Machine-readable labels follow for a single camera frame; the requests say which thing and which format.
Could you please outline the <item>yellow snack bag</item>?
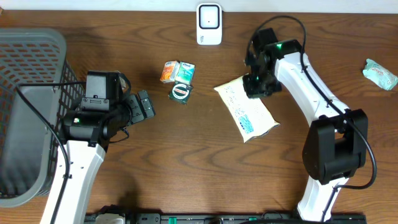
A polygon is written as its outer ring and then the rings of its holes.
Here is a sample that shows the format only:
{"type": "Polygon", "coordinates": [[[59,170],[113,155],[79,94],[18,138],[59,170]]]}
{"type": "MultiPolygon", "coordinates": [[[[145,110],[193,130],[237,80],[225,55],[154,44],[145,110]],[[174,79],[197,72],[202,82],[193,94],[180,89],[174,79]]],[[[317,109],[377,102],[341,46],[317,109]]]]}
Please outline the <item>yellow snack bag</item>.
{"type": "Polygon", "coordinates": [[[278,123],[259,98],[248,98],[243,87],[243,76],[214,87],[226,105],[243,142],[266,135],[278,123]]]}

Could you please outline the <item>round tape roll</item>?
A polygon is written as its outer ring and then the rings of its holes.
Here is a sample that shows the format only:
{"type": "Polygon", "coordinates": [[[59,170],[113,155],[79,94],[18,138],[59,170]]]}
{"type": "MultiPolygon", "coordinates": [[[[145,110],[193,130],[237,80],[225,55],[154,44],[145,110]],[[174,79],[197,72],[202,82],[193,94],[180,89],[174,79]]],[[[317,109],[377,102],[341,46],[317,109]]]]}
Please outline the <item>round tape roll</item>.
{"type": "Polygon", "coordinates": [[[193,87],[181,82],[175,82],[171,91],[169,92],[169,99],[180,104],[186,105],[193,87]]]}

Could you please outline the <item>orange small carton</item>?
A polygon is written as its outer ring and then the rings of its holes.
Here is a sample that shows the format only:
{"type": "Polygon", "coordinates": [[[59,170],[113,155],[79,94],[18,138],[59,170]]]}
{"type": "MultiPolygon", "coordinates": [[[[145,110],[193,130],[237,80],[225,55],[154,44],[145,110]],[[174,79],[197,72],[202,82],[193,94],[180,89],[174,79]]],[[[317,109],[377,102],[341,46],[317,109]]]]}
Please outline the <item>orange small carton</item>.
{"type": "Polygon", "coordinates": [[[175,60],[175,61],[166,62],[162,74],[160,76],[160,81],[162,83],[174,82],[175,77],[177,76],[177,73],[179,71],[179,68],[180,68],[179,61],[175,60]]]}

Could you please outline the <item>teal small carton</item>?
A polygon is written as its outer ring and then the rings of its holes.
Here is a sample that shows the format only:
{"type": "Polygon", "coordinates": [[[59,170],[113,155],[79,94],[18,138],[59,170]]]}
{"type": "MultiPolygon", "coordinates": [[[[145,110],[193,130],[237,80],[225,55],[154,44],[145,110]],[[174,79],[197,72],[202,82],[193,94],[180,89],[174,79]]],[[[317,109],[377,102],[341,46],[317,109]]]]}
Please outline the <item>teal small carton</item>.
{"type": "Polygon", "coordinates": [[[176,82],[191,85],[195,73],[195,65],[187,62],[180,62],[178,73],[175,77],[176,82]]]}

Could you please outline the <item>mint green pack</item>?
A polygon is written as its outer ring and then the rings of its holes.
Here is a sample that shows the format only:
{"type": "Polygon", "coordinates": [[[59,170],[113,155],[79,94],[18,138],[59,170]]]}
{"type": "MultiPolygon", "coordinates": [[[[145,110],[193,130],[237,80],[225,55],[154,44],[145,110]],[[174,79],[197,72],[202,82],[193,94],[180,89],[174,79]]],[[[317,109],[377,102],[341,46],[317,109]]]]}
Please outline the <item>mint green pack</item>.
{"type": "Polygon", "coordinates": [[[392,90],[397,85],[397,76],[370,58],[366,59],[363,75],[383,90],[392,90]]]}

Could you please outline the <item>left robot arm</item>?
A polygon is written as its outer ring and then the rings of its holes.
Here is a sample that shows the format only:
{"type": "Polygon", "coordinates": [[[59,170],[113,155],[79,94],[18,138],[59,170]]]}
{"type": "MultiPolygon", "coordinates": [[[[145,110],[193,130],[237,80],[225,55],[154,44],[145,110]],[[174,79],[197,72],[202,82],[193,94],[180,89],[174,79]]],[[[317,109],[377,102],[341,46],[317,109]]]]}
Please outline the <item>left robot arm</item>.
{"type": "Polygon", "coordinates": [[[83,223],[112,137],[154,116],[148,93],[131,93],[123,73],[89,71],[85,95],[60,120],[57,168],[41,223],[83,223]]]}

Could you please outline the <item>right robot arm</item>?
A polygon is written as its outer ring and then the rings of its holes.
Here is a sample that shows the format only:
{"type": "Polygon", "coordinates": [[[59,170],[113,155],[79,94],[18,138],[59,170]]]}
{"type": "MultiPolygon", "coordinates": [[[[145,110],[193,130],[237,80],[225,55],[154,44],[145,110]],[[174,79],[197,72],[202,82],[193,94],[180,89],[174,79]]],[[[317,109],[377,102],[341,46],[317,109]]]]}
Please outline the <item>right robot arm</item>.
{"type": "Polygon", "coordinates": [[[243,76],[248,98],[285,87],[310,127],[302,151],[309,178],[297,213],[305,221],[328,221],[341,186],[365,165],[368,118],[327,88],[297,40],[279,41],[268,28],[256,31],[249,45],[254,49],[246,57],[251,71],[243,76]]]}

